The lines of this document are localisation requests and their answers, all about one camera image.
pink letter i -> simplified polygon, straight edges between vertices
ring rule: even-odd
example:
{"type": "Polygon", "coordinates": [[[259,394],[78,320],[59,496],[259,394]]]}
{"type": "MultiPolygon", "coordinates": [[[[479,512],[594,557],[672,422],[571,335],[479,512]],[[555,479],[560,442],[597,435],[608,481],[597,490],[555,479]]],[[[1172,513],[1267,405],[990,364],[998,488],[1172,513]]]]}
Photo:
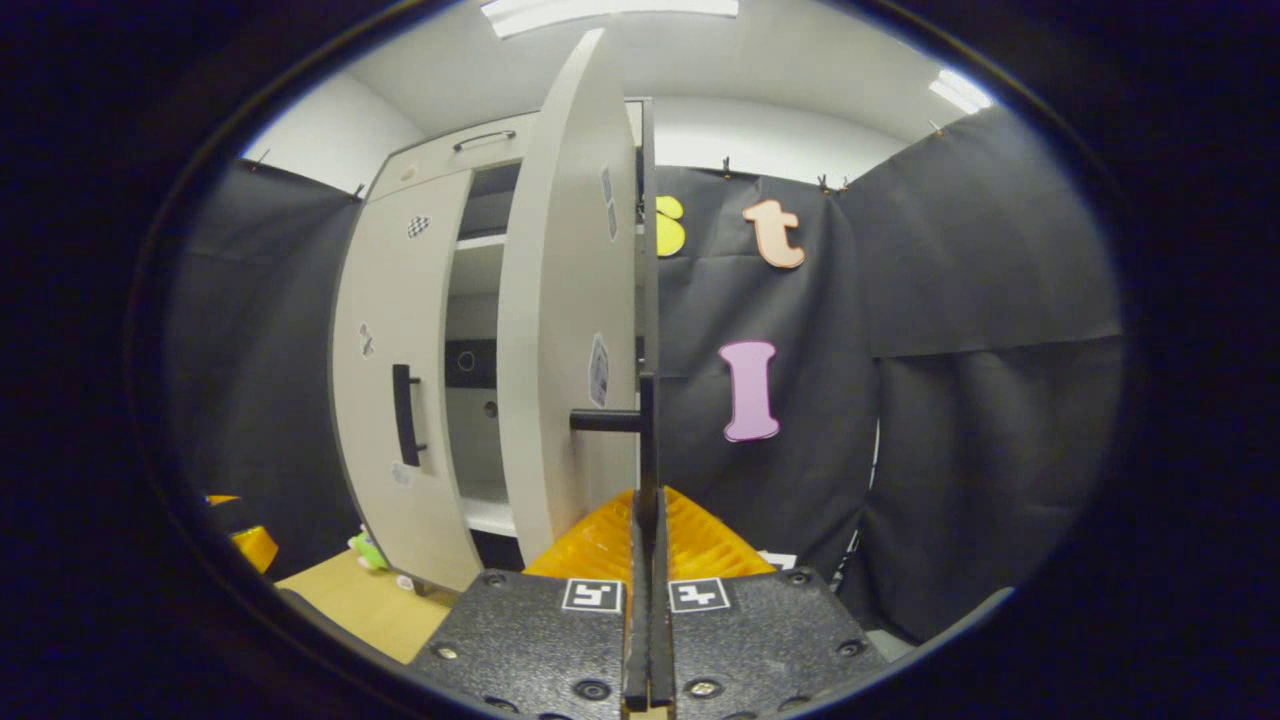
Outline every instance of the pink letter i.
{"type": "Polygon", "coordinates": [[[769,357],[777,351],[759,341],[731,342],[719,356],[728,363],[733,386],[733,420],[724,427],[730,442],[764,439],[778,434],[781,425],[769,415],[769,357]]]}

ceiling light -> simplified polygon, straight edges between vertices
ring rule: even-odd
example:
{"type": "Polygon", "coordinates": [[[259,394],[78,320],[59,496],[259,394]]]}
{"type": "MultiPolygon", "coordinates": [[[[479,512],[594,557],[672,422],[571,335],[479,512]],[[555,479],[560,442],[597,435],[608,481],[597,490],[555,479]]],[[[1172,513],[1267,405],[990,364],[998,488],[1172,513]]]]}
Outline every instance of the ceiling light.
{"type": "Polygon", "coordinates": [[[737,17],[739,0],[494,0],[480,6],[498,37],[616,13],[696,13],[737,17]]]}
{"type": "Polygon", "coordinates": [[[952,70],[941,70],[938,79],[929,85],[929,90],[970,115],[983,108],[991,108],[991,97],[987,97],[986,92],[952,70]]]}

sticker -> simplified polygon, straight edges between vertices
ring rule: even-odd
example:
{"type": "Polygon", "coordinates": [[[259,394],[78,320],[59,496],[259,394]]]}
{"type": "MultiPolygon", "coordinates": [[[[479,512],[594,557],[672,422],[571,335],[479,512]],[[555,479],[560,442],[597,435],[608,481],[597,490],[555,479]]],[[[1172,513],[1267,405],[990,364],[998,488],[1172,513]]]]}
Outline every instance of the sticker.
{"type": "Polygon", "coordinates": [[[401,462],[392,462],[392,482],[402,488],[413,486],[413,470],[401,462]]]}
{"type": "Polygon", "coordinates": [[[591,398],[591,405],[604,410],[604,402],[609,397],[609,350],[604,347],[600,333],[591,338],[591,360],[586,373],[588,397],[591,398]]]}
{"type": "Polygon", "coordinates": [[[374,336],[369,332],[369,323],[360,323],[360,355],[369,357],[374,354],[374,336]]]}
{"type": "Polygon", "coordinates": [[[777,354],[760,341],[731,342],[719,356],[728,363],[733,387],[733,419],[724,425],[724,439],[744,442],[778,434],[782,425],[769,413],[769,359],[777,354]]]}
{"type": "Polygon", "coordinates": [[[719,578],[667,583],[672,612],[701,612],[728,607],[728,593],[719,578]]]}
{"type": "Polygon", "coordinates": [[[787,242],[787,228],[800,227],[794,213],[783,213],[777,200],[756,202],[742,217],[755,225],[755,246],[760,258],[774,268],[799,268],[804,263],[804,250],[787,242]]]}
{"type": "Polygon", "coordinates": [[[768,562],[769,565],[773,565],[776,570],[790,570],[796,566],[795,555],[783,555],[781,552],[769,552],[767,550],[762,550],[760,557],[763,557],[764,561],[768,562]]]}
{"type": "Polygon", "coordinates": [[[685,206],[669,195],[659,195],[657,201],[658,258],[669,258],[685,246],[685,228],[676,220],[685,217],[685,206]]]}
{"type": "Polygon", "coordinates": [[[613,204],[613,183],[609,182],[609,167],[608,165],[605,165],[600,170],[600,186],[604,188],[604,204],[605,205],[612,205],[613,204]]]}
{"type": "Polygon", "coordinates": [[[609,217],[609,242],[618,240],[618,211],[613,205],[613,181],[609,179],[609,167],[600,169],[600,188],[604,191],[604,210],[609,217]]]}
{"type": "Polygon", "coordinates": [[[428,225],[430,224],[431,224],[431,218],[426,215],[415,217],[412,220],[408,222],[408,236],[413,238],[422,234],[426,231],[428,225]]]}
{"type": "Polygon", "coordinates": [[[564,602],[561,610],[580,610],[582,612],[622,614],[622,583],[618,580],[576,580],[571,579],[564,588],[564,602]]]}

drawer handle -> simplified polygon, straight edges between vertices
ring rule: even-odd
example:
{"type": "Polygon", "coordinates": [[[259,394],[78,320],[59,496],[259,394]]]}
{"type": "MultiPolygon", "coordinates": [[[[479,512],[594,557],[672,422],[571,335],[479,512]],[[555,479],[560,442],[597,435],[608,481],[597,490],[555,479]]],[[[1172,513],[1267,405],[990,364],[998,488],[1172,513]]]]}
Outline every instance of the drawer handle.
{"type": "Polygon", "coordinates": [[[504,136],[507,140],[511,140],[511,138],[516,137],[516,131],[513,131],[513,129],[500,129],[498,132],[486,132],[484,135],[477,135],[475,137],[468,137],[468,138],[463,140],[462,142],[454,145],[453,146],[453,151],[454,152],[461,152],[462,151],[462,146],[466,145],[466,143],[468,143],[468,142],[475,142],[477,140],[484,140],[486,137],[497,137],[499,135],[504,136]]]}

ceiling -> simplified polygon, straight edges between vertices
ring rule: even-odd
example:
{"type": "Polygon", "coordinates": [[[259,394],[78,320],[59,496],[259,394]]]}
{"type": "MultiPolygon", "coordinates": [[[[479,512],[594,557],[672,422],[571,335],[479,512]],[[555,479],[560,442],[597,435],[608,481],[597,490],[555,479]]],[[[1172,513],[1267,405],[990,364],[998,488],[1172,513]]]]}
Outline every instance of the ceiling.
{"type": "Polygon", "coordinates": [[[582,33],[621,49],[628,96],[723,97],[833,115],[914,142],[964,115],[928,90],[940,65],[818,0],[741,0],[739,17],[636,13],[499,40],[465,0],[348,72],[428,137],[536,110],[582,33]]]}

